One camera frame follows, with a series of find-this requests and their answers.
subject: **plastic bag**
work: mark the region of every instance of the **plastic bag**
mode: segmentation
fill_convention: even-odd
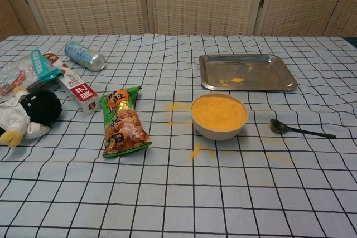
[[[151,144],[133,109],[132,100],[136,99],[140,89],[140,86],[119,89],[101,98],[105,132],[103,157],[121,156]]]
[[[32,91],[61,75],[61,70],[54,67],[39,50],[33,50],[30,55],[9,62],[0,69],[0,103],[14,96],[16,86]]]

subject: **green snack bag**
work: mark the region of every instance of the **green snack bag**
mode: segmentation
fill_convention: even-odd
[[[105,150],[103,157],[122,156],[147,148],[151,144],[143,129],[132,100],[140,86],[118,89],[100,98],[104,114]]]

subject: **black plush head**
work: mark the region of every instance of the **black plush head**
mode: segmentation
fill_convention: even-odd
[[[50,125],[62,112],[61,102],[56,94],[48,90],[37,90],[20,101],[32,122]]]

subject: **yellow food in bowl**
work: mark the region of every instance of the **yellow food in bowl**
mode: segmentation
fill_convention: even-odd
[[[245,107],[241,103],[219,96],[198,98],[191,112],[197,123],[214,131],[231,131],[247,121]]]

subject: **wicker panel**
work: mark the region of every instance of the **wicker panel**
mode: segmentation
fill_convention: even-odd
[[[25,34],[9,0],[0,0],[0,22],[0,41],[9,36]]]
[[[52,35],[137,34],[147,27],[141,0],[35,1]]]
[[[255,35],[323,35],[338,0],[266,0]]]
[[[357,0],[339,0],[328,28],[329,36],[357,36]]]
[[[250,34],[254,0],[152,0],[155,33]]]
[[[38,27],[35,17],[33,16],[30,6],[25,0],[10,0],[16,11],[26,33],[28,35],[40,35],[41,30]]]

